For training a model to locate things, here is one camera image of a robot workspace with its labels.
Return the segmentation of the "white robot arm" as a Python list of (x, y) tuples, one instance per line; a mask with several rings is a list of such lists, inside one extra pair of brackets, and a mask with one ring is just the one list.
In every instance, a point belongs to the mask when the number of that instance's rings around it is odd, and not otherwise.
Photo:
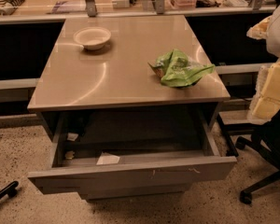
[(273, 14), (253, 27), (246, 35), (250, 38), (266, 40), (266, 49), (277, 58), (269, 67), (260, 68), (256, 94), (253, 96), (248, 118), (254, 123), (264, 123), (280, 110), (280, 5)]

